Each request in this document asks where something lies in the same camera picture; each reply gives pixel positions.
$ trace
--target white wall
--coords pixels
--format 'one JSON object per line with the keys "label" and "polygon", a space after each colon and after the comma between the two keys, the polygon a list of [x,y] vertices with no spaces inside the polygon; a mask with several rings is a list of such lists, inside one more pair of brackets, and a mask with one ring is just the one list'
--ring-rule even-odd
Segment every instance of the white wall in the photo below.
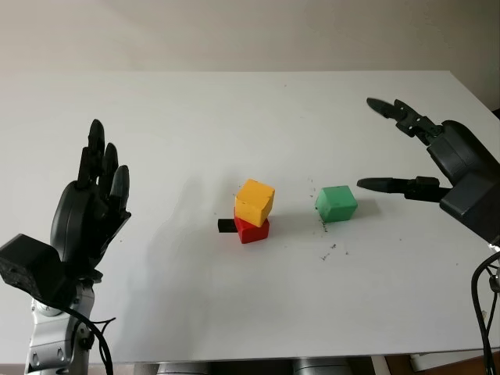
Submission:
{"label": "white wall", "polygon": [[498,0],[0,0],[1,70],[451,70],[500,107]]}

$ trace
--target block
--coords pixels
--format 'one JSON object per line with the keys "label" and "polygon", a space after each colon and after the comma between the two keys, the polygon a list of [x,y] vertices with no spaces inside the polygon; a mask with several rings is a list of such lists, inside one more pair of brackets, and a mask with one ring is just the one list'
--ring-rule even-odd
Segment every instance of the block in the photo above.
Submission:
{"label": "block", "polygon": [[316,208],[324,223],[346,221],[358,207],[349,186],[324,187],[316,200]]}
{"label": "block", "polygon": [[236,194],[236,217],[261,227],[273,208],[274,189],[255,180],[247,180]]}
{"label": "block", "polygon": [[263,240],[269,235],[270,225],[268,219],[264,220],[261,227],[256,227],[248,221],[244,221],[243,219],[235,216],[234,224],[236,225],[237,233],[240,236],[242,244]]}

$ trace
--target wire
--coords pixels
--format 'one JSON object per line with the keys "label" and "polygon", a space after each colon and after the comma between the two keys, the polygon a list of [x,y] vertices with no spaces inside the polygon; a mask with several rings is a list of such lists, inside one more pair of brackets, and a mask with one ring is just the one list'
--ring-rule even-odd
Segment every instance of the wire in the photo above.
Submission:
{"label": "wire", "polygon": [[490,334],[491,323],[493,323],[493,314],[495,314],[495,306],[497,305],[498,293],[493,295],[493,303],[491,304],[490,319],[487,321],[486,333]]}
{"label": "wire", "polygon": [[500,259],[500,252],[496,252],[495,254],[489,256],[476,268],[472,276],[472,280],[470,281],[470,289],[472,295],[472,302],[474,306],[474,312],[476,313],[477,322],[479,324],[479,331],[481,334],[481,339],[483,341],[483,355],[484,355],[483,360],[487,375],[495,375],[496,368],[495,368],[495,362],[493,361],[493,355],[491,354],[491,346],[490,346],[490,341],[488,339],[487,328],[484,323],[483,313],[481,312],[481,307],[479,303],[479,296],[477,293],[477,282],[483,271],[487,269],[489,265],[491,265],[493,262],[499,259]]}
{"label": "wire", "polygon": [[80,326],[81,322],[78,320],[77,324],[75,324],[75,327],[73,328],[73,333],[71,334],[71,350],[73,350],[74,345],[75,345],[75,337],[77,336],[77,330],[78,327]]}
{"label": "wire", "polygon": [[[52,307],[53,309],[61,310],[62,312],[69,314],[79,320],[79,322],[75,326],[75,330],[73,331],[73,336],[75,335],[76,328],[83,323],[87,326],[87,328],[96,336],[99,341],[99,354],[101,355],[102,363],[104,364],[106,375],[113,375],[113,361],[111,360],[111,352],[109,351],[108,343],[104,338],[102,332],[95,326],[94,322],[91,322],[86,316],[80,314],[78,311],[70,309],[69,307],[65,307],[62,305],[57,305],[52,302],[41,301],[44,305]],[[105,323],[109,324],[114,321],[116,318],[112,318],[110,320],[106,320]]]}
{"label": "wire", "polygon": [[[107,328],[107,326],[112,322],[116,320],[116,317],[115,318],[111,318],[111,319],[108,319],[108,320],[101,320],[100,322],[92,322],[94,324],[104,324],[104,327],[101,329],[101,333],[104,334],[104,331],[105,329]],[[99,354],[101,355],[101,359],[103,360],[104,362],[104,352],[102,351],[102,345],[101,345],[101,342],[99,342]]]}

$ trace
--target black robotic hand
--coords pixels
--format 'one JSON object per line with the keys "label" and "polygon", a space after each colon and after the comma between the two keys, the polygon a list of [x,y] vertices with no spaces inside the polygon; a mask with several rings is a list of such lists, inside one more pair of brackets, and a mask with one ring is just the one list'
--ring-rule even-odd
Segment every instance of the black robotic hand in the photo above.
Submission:
{"label": "black robotic hand", "polygon": [[118,167],[112,143],[105,150],[104,145],[104,127],[94,120],[78,180],[62,193],[52,221],[50,245],[75,277],[92,278],[109,242],[130,218],[128,168]]}
{"label": "black robotic hand", "polygon": [[444,211],[488,243],[500,245],[500,164],[474,134],[451,120],[435,125],[399,100],[394,105],[373,98],[366,102],[385,118],[396,120],[400,131],[411,138],[417,136],[453,188],[439,187],[439,180],[433,177],[366,178],[358,186],[439,202]]}
{"label": "black robotic hand", "polygon": [[50,245],[19,234],[0,248],[0,274],[7,284],[39,301],[65,305],[76,282],[101,280],[95,267],[130,218],[128,168],[118,167],[113,144],[104,148],[104,128],[94,120],[78,179],[68,184],[55,211]]}

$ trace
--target table surface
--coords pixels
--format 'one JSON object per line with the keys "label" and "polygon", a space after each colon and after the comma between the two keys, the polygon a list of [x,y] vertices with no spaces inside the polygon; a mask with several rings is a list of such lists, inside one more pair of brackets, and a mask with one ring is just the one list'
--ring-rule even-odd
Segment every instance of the table surface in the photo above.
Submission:
{"label": "table surface", "polygon": [[[94,118],[130,168],[133,216],[98,266],[91,315],[117,317],[105,334],[115,362],[481,346],[470,278],[486,244],[436,204],[355,185],[444,182],[368,96],[462,122],[498,158],[498,120],[450,73],[33,74],[3,77],[0,93],[0,242],[19,232],[48,242]],[[242,245],[216,222],[248,178],[276,196],[269,238]],[[324,231],[315,197],[344,184],[358,210]],[[22,363],[30,298],[3,283],[0,296],[0,363]]]}

